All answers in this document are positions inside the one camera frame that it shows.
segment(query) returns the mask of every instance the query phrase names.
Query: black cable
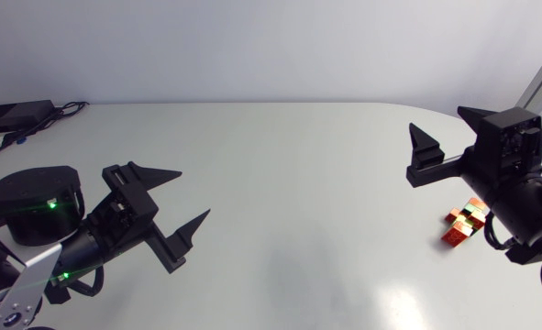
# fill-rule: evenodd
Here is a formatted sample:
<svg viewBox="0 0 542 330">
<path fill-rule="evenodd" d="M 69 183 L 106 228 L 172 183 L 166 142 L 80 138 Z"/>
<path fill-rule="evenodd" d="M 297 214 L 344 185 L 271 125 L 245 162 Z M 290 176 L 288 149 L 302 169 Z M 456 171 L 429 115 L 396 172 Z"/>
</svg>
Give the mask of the black cable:
<svg viewBox="0 0 542 330">
<path fill-rule="evenodd" d="M 65 104 L 64 106 L 55 108 L 52 113 L 50 113 L 49 116 L 47 116 L 45 119 L 40 121 L 38 124 L 34 125 L 31 128 L 23 129 L 20 131 L 8 133 L 4 135 L 4 139 L 2 140 L 2 144 L 0 145 L 0 151 L 3 149 L 11 146 L 15 142 L 18 142 L 19 140 L 38 133 L 41 130 L 45 130 L 52 126 L 52 124 L 56 123 L 57 121 L 74 116 L 78 114 L 83 108 L 85 108 L 86 105 L 89 105 L 87 102 L 69 102 L 68 104 Z M 70 113 L 65 114 L 65 110 L 76 107 L 74 111 L 71 111 Z"/>
<path fill-rule="evenodd" d="M 492 228 L 493 218 L 494 213 L 489 212 L 486 216 L 486 221 L 484 224 L 484 238 L 487 240 L 487 243 L 489 243 L 489 245 L 494 249 L 498 250 L 506 250 L 517 244 L 517 241 L 513 237 L 507 239 L 504 243 L 499 242 L 499 239 L 494 234 L 494 229 Z"/>
<path fill-rule="evenodd" d="M 93 287 L 90 287 L 88 284 L 83 283 L 80 280 L 76 280 L 71 285 L 69 285 L 69 289 L 72 289 L 73 291 L 80 293 L 82 295 L 88 296 L 88 297 L 94 297 L 97 293 L 99 293 L 102 290 L 103 287 L 104 287 L 104 266 L 100 266 L 95 269 L 95 279 L 94 279 Z"/>
</svg>

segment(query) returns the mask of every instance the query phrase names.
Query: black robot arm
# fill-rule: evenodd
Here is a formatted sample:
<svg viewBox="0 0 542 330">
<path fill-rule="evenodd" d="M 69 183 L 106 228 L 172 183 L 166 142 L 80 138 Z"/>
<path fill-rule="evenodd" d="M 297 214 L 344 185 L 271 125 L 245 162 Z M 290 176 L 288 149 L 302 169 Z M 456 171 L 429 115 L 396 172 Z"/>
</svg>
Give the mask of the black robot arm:
<svg viewBox="0 0 542 330">
<path fill-rule="evenodd" d="M 407 180 L 419 187 L 461 177 L 513 235 L 506 256 L 522 265 L 542 261 L 541 117 L 518 107 L 495 113 L 461 106 L 459 115 L 477 139 L 451 161 L 444 161 L 437 141 L 410 124 Z"/>
<path fill-rule="evenodd" d="M 148 190 L 181 176 L 174 170 L 133 162 L 103 171 L 111 190 L 83 219 L 77 171 L 67 167 L 23 170 L 0 181 L 0 325 L 24 328 L 38 312 L 41 295 L 65 303 L 68 289 L 94 296 L 103 265 L 147 242 L 171 273 L 185 262 L 192 236 L 209 210 L 164 236 L 153 219 L 158 207 Z M 25 265 L 20 272 L 7 262 Z M 95 271 L 92 286 L 79 279 Z"/>
</svg>

